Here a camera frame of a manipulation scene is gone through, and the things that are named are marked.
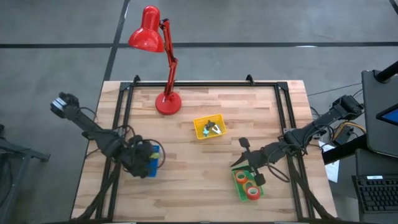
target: lamp shade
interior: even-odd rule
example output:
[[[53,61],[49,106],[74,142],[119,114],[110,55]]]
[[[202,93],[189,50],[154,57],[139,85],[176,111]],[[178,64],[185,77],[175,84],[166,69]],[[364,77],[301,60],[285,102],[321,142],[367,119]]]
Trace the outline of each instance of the lamp shade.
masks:
[[[158,33],[160,11],[155,6],[147,6],[142,12],[141,27],[134,31],[129,39],[129,45],[150,52],[163,52],[164,44]]]

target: monitor screen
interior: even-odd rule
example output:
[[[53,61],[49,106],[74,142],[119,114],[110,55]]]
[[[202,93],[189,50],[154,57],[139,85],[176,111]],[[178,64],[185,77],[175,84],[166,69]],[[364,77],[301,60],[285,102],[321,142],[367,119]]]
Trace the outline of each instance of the monitor screen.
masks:
[[[398,104],[378,113],[376,118],[398,126]]]

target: lamp base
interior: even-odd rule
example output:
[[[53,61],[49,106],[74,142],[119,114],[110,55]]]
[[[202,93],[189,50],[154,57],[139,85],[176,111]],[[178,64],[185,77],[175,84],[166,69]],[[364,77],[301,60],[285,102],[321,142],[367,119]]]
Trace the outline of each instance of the lamp base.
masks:
[[[159,113],[164,115],[172,115],[180,110],[181,98],[175,92],[172,92],[168,97],[166,97],[164,92],[162,92],[159,94],[159,96],[157,96],[155,105]]]

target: lamp arm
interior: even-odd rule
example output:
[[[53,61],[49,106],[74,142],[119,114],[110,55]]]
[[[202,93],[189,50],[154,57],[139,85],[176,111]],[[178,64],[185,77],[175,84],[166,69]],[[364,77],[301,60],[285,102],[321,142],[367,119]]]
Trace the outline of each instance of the lamp arm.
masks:
[[[162,20],[159,27],[163,31],[167,59],[169,60],[169,79],[167,80],[167,85],[164,90],[165,96],[169,96],[173,92],[175,70],[177,68],[178,60],[174,57],[173,53],[172,36],[170,34],[170,21],[168,19]]]

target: keyboard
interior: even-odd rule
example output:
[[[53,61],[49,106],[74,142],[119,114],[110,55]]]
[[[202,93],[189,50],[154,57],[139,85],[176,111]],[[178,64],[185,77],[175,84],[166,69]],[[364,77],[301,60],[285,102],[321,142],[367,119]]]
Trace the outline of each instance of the keyboard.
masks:
[[[363,213],[398,213],[398,175],[352,176]]]

